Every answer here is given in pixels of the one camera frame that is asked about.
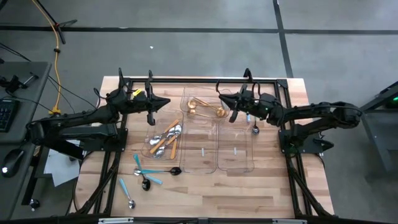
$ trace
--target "blue handle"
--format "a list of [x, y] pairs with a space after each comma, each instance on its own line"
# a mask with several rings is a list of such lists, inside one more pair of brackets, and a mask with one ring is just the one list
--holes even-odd
[[164, 170], [141, 170], [142, 174], [157, 174], [164, 172]]
[[119, 182], [120, 182], [120, 185], [122, 185], [122, 188], [123, 188], [123, 190], [124, 190], [124, 193], [126, 194], [126, 196], [127, 196], [127, 197], [129, 198], [129, 200], [130, 200], [130, 195], [129, 195], [129, 192], [127, 191], [126, 184], [124, 184], [123, 179], [120, 178], [120, 179], [119, 179]]
[[149, 176], [149, 175], [144, 175], [144, 176], [145, 176], [145, 178], [155, 182], [156, 184], [163, 184], [163, 181], [161, 181], [159, 179], [156, 179], [155, 177], [152, 177], [152, 176]]
[[141, 163], [139, 162], [138, 154], [134, 155], [134, 159], [136, 160], [138, 169], [142, 170]]

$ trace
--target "keyboard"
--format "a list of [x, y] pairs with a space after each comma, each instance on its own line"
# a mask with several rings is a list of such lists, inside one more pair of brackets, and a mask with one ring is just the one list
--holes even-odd
[[18, 110], [19, 101], [0, 101], [0, 133], [7, 133]]

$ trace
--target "desk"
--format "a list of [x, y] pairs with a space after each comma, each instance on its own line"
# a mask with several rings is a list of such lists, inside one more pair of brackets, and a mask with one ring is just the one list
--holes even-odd
[[[17, 97], [39, 101], [42, 95], [51, 64], [47, 62], [6, 62], [0, 65], [0, 75], [8, 80], [13, 75], [17, 75], [22, 82], [30, 77], [29, 72], [33, 72], [39, 79], [30, 82], [27, 89], [15, 91]], [[3, 88], [0, 89], [0, 96], [5, 96]], [[16, 117], [8, 133], [0, 133], [0, 163], [3, 162], [9, 151], [20, 147], [21, 141], [25, 138], [25, 125], [32, 121], [37, 104], [21, 101]], [[0, 175], [0, 220], [9, 219], [14, 211], [18, 196], [24, 183], [26, 173], [33, 157], [35, 146], [27, 142], [21, 148], [25, 151], [18, 173], [11, 178]]]
[[[104, 77], [101, 94], [117, 87], [118, 77]], [[290, 99], [293, 106], [308, 104], [304, 80], [288, 79]], [[186, 83], [153, 83], [157, 96], [171, 99], [167, 108], [179, 110], [183, 88]], [[213, 88], [215, 84], [195, 84]], [[232, 93], [239, 91], [241, 84], [220, 84]], [[134, 84], [134, 89], [144, 88], [143, 83]], [[274, 88], [262, 85], [261, 92], [274, 94]], [[146, 113], [130, 114], [127, 118], [126, 150], [122, 153], [118, 178], [123, 178], [131, 197], [137, 206], [130, 210], [119, 183], [116, 184], [111, 216], [113, 217], [218, 217], [218, 218], [293, 218], [292, 199], [285, 157], [280, 153], [277, 140], [278, 128], [265, 121], [257, 122], [260, 135], [253, 140], [255, 169], [248, 173], [232, 173], [217, 170], [213, 174], [193, 175], [182, 173], [178, 176], [154, 174], [164, 181], [163, 185], [152, 183], [148, 192], [141, 189], [142, 177], [132, 174], [136, 163], [133, 154], [140, 155], [144, 169], [164, 169], [178, 166], [180, 159], [172, 162], [157, 161], [141, 155], [141, 147], [148, 124]], [[83, 163], [76, 187], [78, 207], [90, 197], [98, 185], [104, 153], [94, 152]], [[307, 184], [324, 208], [333, 213], [328, 184], [321, 161], [318, 157], [304, 154], [303, 164]], [[297, 192], [300, 208], [304, 211], [302, 193]], [[102, 200], [103, 210], [108, 190]]]

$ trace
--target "computer mouse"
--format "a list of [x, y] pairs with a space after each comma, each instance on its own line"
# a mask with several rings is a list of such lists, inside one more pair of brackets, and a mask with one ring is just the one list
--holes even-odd
[[8, 152], [1, 164], [1, 175], [3, 177], [13, 177], [18, 172], [24, 153], [21, 149], [13, 149]]

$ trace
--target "gray desk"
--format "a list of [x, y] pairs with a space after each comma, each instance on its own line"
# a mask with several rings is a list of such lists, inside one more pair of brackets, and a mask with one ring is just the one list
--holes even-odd
[[[14, 94], [18, 97], [39, 101], [42, 95], [51, 64], [47, 62], [6, 62], [0, 64], [0, 75], [9, 79], [17, 75], [25, 80], [30, 77], [29, 72], [39, 76], [26, 90], [17, 90]], [[0, 87], [0, 97], [5, 96], [4, 88]], [[21, 146], [26, 128], [25, 125], [33, 118], [37, 105], [32, 102], [21, 101], [18, 113], [8, 133], [0, 133], [0, 162], [9, 151]], [[14, 211], [18, 196], [25, 180], [26, 173], [33, 157], [35, 146], [27, 142], [21, 147], [25, 151], [18, 173], [11, 178], [0, 175], [0, 220], [10, 219]]]

